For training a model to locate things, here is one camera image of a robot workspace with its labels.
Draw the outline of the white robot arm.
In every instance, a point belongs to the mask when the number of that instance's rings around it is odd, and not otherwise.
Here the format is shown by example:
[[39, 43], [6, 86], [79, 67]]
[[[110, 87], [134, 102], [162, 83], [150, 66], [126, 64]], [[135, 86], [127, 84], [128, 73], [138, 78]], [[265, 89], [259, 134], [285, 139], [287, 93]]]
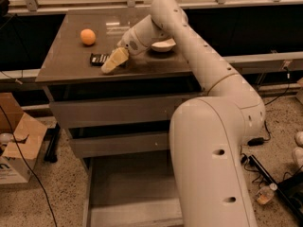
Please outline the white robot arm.
[[175, 0], [153, 0], [102, 65], [105, 74], [172, 38], [205, 95], [182, 103], [169, 146], [185, 227], [258, 227], [239, 148], [260, 132], [265, 106], [255, 89], [188, 24]]

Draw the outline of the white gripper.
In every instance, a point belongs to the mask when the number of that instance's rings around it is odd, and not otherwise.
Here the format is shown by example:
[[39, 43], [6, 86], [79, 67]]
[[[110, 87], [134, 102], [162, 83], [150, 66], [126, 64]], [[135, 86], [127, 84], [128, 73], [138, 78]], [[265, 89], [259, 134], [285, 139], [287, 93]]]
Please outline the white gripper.
[[124, 33], [106, 62], [101, 66], [104, 74], [109, 74], [120, 64], [128, 60], [130, 55], [138, 55], [148, 50], [161, 38], [161, 29], [153, 22], [150, 15]]

